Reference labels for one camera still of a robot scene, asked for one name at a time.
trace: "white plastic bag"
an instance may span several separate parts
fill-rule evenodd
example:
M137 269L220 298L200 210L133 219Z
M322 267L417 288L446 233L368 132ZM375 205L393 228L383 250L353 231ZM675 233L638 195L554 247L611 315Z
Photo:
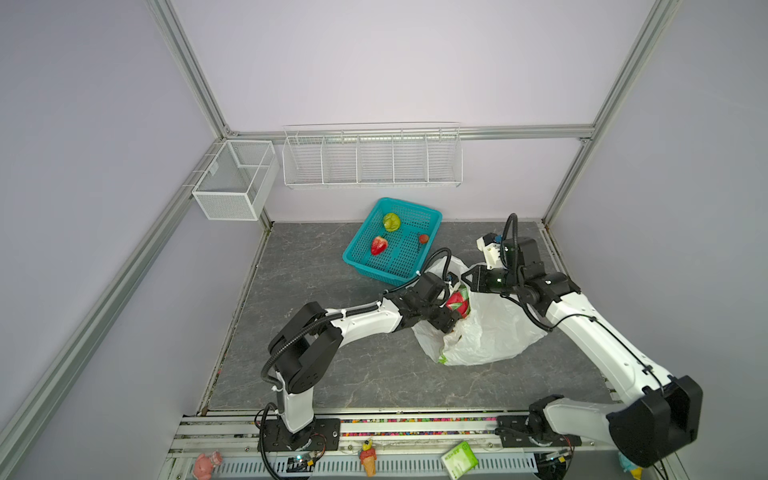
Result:
M428 272L442 274L445 259L434 263ZM469 268L451 258L449 271L462 275ZM494 293L468 292L469 314L444 334L427 321L412 328L424 353L444 365L481 365L510 359L546 335L522 309Z

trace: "white mesh basket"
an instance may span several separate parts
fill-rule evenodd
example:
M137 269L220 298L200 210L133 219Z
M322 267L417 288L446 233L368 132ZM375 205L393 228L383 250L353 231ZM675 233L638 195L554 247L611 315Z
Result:
M291 188L433 187L462 182L458 129L286 136Z
M210 220L258 220L279 169L271 141L227 140L192 194Z

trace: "teal basket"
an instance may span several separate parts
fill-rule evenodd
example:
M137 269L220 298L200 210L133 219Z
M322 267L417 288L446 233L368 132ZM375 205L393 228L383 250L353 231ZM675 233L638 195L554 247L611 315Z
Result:
M389 213L400 217L400 228L394 232L384 230L384 216ZM432 208L394 198L379 199L342 258L362 275L403 284L422 267L440 222L442 214ZM429 235L426 244L419 242L423 233ZM371 242L376 237L386 238L388 245L379 255L371 255Z

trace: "red strawberry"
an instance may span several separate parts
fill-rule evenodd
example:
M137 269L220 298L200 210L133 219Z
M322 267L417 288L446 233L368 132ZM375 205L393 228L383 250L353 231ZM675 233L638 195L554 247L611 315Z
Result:
M388 244L389 242L387 242L384 237L374 238L373 243L371 243L371 255L378 255L383 252L386 250Z

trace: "work surface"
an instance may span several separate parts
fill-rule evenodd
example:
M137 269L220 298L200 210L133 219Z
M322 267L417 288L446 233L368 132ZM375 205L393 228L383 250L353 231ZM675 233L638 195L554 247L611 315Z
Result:
M368 303L388 287L342 261L359 223L276 223L250 288L209 409L260 409L275 401L260 378L269 341L305 303L343 308ZM467 265L483 261L475 241L501 223L443 223L432 249L448 247ZM538 241L547 271L554 264L536 223L520 236ZM549 333L514 359L444 366L423 352L410 329L374 335L338 351L315 386L317 408L528 409L553 393L610 402L599 370L563 333Z

